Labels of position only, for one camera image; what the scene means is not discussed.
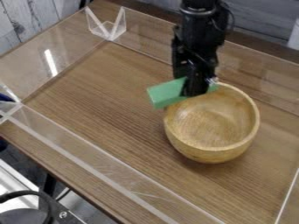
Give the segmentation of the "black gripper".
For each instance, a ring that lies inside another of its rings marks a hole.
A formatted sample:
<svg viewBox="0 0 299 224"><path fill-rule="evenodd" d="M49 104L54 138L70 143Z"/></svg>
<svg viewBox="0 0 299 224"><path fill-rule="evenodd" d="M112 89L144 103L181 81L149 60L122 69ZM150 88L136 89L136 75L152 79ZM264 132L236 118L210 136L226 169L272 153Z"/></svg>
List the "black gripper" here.
<svg viewBox="0 0 299 224"><path fill-rule="evenodd" d="M217 89L217 50L228 33L229 10L180 10L172 28L172 77L185 78L181 96L204 95Z"/></svg>

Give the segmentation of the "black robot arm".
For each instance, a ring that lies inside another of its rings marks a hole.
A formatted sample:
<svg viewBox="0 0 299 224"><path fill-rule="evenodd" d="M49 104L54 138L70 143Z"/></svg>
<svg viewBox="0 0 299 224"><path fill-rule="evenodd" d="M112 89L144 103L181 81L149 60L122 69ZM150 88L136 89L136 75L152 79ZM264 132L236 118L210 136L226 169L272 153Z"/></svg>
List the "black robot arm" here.
<svg viewBox="0 0 299 224"><path fill-rule="evenodd" d="M184 78L180 96L204 95L217 78L229 9L221 0L181 0L181 22L172 28L172 77Z"/></svg>

